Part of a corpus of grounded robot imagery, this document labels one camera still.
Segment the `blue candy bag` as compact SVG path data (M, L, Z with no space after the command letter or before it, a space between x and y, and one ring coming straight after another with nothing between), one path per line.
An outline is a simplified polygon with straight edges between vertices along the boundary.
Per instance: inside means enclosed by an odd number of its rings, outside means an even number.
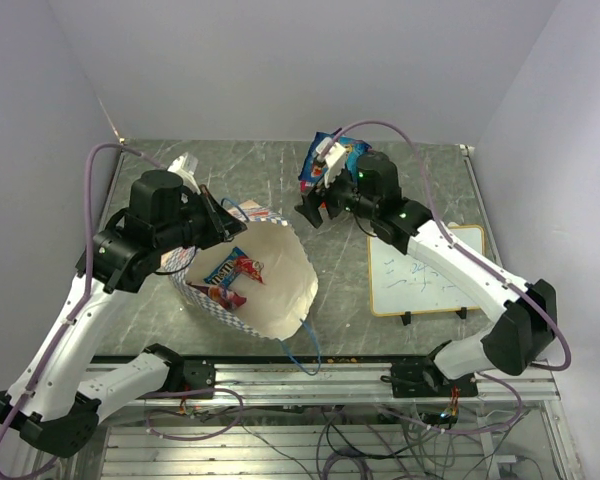
M327 134L325 132L317 132L313 142L305 157L302 169L298 176L300 183L300 191L304 193L310 190L314 184L321 178L326 167L316 162L318 156L318 148L322 144L326 144L328 139L335 136L336 133ZM347 136L339 138L338 142L347 152L346 169L350 172L353 180L357 179L357 162L361 155L371 150L371 145L365 141L357 140Z

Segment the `brown m&m's packet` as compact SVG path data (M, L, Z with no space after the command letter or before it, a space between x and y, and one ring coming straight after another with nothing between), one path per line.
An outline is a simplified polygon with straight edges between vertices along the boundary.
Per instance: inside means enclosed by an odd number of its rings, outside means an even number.
M240 275L236 267L236 260L242 256L245 256L245 252L239 247L234 247L229 255L204 278L204 282L207 285L229 287Z

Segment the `purple candy packet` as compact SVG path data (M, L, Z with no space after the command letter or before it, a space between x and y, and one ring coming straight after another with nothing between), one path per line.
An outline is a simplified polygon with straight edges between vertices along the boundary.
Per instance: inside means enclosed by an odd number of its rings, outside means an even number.
M247 302L247 298L239 295L223 285L191 284L188 286L206 295L210 300L228 311L234 311Z

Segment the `blue checkered paper bag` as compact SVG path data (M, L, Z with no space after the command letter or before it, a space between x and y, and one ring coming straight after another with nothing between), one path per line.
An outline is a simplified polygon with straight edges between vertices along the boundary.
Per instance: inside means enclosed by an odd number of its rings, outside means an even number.
M239 332L276 341L303 373L317 375L320 345L307 317L318 291L317 273L291 223L250 200L224 198L246 230L202 250L176 248L161 272L189 304Z

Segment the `small red snack packet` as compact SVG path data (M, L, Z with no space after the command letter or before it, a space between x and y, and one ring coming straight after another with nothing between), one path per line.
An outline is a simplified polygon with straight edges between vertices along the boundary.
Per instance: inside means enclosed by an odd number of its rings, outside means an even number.
M246 275L249 279L260 284L264 283L262 277L263 264L247 256L239 256L234 262L234 269L241 275Z

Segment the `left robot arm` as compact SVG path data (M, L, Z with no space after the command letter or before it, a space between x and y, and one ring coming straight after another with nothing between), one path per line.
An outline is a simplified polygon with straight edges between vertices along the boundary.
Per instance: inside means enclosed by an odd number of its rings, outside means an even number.
M77 453L96 427L128 402L176 395L184 359L159 344L131 362L84 379L108 323L161 267L163 255L229 242L246 230L205 186L191 190L166 170L149 170L131 187L127 207L89 242L69 295L36 356L0 391L0 424L34 448L60 458Z

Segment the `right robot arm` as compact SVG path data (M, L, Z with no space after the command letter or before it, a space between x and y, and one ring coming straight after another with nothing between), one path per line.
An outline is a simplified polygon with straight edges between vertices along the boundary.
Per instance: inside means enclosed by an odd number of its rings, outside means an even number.
M383 153L361 155L351 174L345 153L317 154L322 175L296 210L318 228L347 211L369 221L373 233L403 255L426 264L466 294L492 325L483 333L440 344L422 360L421 384L439 396L456 380L495 369L521 375L554 340L556 291L499 268L435 220L420 202L403 196L396 165Z

